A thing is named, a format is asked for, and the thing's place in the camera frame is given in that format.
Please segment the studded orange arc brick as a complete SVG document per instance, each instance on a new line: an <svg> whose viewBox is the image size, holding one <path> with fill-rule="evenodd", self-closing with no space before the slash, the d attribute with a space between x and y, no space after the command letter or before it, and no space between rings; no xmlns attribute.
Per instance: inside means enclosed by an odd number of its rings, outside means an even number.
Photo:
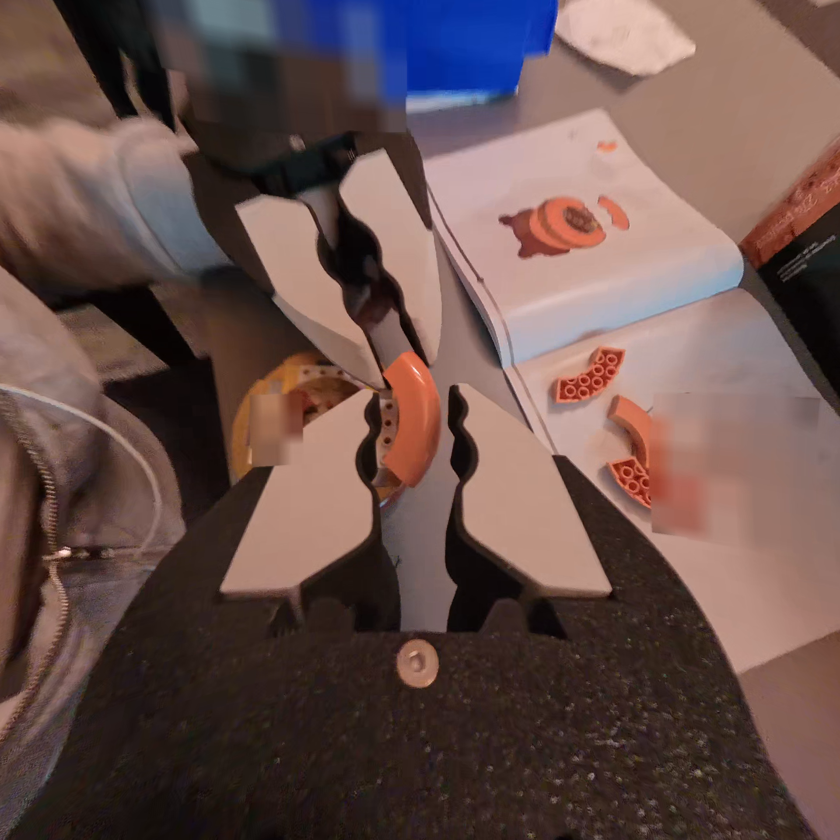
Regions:
<svg viewBox="0 0 840 840"><path fill-rule="evenodd" d="M611 476L624 493L638 505L652 508L652 491L649 468L635 455L606 463Z"/></svg>
<svg viewBox="0 0 840 840"><path fill-rule="evenodd" d="M555 405L583 403L598 396L613 383L625 360L626 351L612 346L599 346L591 354L583 371L561 376L552 384Z"/></svg>

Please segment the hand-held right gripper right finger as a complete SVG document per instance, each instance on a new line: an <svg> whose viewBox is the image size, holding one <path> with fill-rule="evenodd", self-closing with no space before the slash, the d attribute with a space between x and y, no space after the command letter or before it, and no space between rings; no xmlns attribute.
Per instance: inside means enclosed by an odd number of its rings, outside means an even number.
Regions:
<svg viewBox="0 0 840 840"><path fill-rule="evenodd" d="M449 389L451 623L483 623L512 600L606 599L613 587L558 463L531 429L472 385Z"/></svg>

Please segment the salmon curved brick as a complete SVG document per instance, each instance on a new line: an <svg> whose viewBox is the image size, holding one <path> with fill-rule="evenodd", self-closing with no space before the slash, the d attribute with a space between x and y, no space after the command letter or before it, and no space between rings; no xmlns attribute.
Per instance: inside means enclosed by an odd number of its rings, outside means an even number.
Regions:
<svg viewBox="0 0 840 840"><path fill-rule="evenodd" d="M615 395L606 418L628 435L633 456L642 467L647 468L653 429L652 418L648 412L632 400Z"/></svg>
<svg viewBox="0 0 840 840"><path fill-rule="evenodd" d="M416 487L438 450L440 397L429 372L412 351L401 353L385 370L379 392L381 431L376 440L374 487L384 500L399 489Z"/></svg>

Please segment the white instruction booklet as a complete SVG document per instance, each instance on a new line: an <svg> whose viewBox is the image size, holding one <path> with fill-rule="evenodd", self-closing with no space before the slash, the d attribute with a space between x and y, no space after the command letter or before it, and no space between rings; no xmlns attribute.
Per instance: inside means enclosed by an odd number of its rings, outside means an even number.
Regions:
<svg viewBox="0 0 840 840"><path fill-rule="evenodd" d="M490 233L503 237L502 257L513 257L512 268L526 277L514 279L512 291L499 290L499 297L491 286L504 281L506 271L490 267L489 249L470 223L483 222L481 202L456 232L446 224L425 170L436 231L441 239L449 234L447 252L457 248L469 268L469 276L460 279L490 299L509 340L504 361L500 330L489 330L511 385L511 371L518 368L512 355L520 352L511 329L532 330L541 343L539 333L546 328L562 331L577 318L599 321L605 303L637 309L644 303L637 294L644 289L663 299L659 314L742 290L732 276L735 266L743 267L738 247L646 167L604 111L585 112L556 128L549 147L561 150L560 170L544 171L535 160L540 141L525 141L521 146L541 181L533 187L535 197L503 196L502 210L489 211ZM616 338L617 331L608 328L606 338L583 351L583 361L552 371L548 387L538 387L548 396L548 410L534 411L542 424L552 418L552 408L589 407L604 396L605 420L613 424L606 415L615 395L636 403L616 388L628 356L627 340ZM555 405L555 380L583 371L602 345L626 351L612 384L586 402ZM620 500L648 514L652 532L737 549L780 549L786 532L817 532L816 542L826 543L817 525L822 515L804 513L817 499L838 496L838 456L828 454L831 445L819 431L820 393L803 397L772 385L769 394L749 397L736 388L711 395L659 392L646 401L651 407L638 405L653 422L652 508L631 500L606 467L633 455L628 435L616 425L626 449L603 465Z"/></svg>

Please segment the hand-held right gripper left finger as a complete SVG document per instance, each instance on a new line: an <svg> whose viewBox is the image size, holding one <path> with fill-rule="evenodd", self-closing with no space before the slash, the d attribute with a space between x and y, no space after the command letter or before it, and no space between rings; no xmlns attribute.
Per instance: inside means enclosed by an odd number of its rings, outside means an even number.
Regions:
<svg viewBox="0 0 840 840"><path fill-rule="evenodd" d="M305 584L373 532L379 500L359 460L376 392L357 392L307 425L271 467L221 583L227 598L279 595L299 602Z"/></svg>

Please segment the black flower print box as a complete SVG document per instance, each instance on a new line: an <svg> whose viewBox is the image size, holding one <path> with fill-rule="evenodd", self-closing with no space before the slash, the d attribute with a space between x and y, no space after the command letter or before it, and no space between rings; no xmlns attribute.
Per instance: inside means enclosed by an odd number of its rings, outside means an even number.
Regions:
<svg viewBox="0 0 840 840"><path fill-rule="evenodd" d="M839 140L740 244L835 393L839 388Z"/></svg>

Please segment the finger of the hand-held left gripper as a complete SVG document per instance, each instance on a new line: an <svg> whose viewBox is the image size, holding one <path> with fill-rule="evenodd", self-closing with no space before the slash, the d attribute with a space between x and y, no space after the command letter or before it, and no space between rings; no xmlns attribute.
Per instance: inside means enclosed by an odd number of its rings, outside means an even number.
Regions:
<svg viewBox="0 0 840 840"><path fill-rule="evenodd" d="M342 273L366 298L351 312L383 365L411 349L433 366L443 321L435 236L385 150L357 156L343 176L339 230Z"/></svg>
<svg viewBox="0 0 840 840"><path fill-rule="evenodd" d="M259 195L237 205L279 310L339 368L380 391L382 371L368 339L343 300L343 289L319 257L320 229L296 200Z"/></svg>

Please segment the brick pot model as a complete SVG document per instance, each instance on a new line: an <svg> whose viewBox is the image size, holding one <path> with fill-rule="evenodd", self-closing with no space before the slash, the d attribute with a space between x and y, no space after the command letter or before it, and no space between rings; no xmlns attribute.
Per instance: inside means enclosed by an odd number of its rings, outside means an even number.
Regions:
<svg viewBox="0 0 840 840"><path fill-rule="evenodd" d="M249 446L249 405L252 396L301 392L303 424L308 425L353 394L369 389L368 385L328 362L317 352L306 351L287 357L266 377L252 384L239 404L228 446L228 462L233 481L242 479L252 466ZM376 441L377 472L373 486L380 498L381 508L385 509L397 503L405 487L384 463L398 430L397 402L390 391L380 392L379 397L381 432Z"/></svg>

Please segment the blue plastic bin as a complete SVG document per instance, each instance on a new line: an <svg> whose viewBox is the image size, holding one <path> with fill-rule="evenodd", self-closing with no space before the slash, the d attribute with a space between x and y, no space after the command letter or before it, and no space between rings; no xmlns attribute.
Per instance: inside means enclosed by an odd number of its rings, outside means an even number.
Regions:
<svg viewBox="0 0 840 840"><path fill-rule="evenodd" d="M557 1L406 3L406 92L506 97L527 60L551 49Z"/></svg>

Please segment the white paper sheet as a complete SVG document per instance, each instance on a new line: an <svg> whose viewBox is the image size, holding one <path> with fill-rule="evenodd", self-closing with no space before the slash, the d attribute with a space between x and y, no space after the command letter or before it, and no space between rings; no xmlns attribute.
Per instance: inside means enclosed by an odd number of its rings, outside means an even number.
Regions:
<svg viewBox="0 0 840 840"><path fill-rule="evenodd" d="M632 77L652 77L693 57L697 46L649 1L569 1L554 33L583 57Z"/></svg>

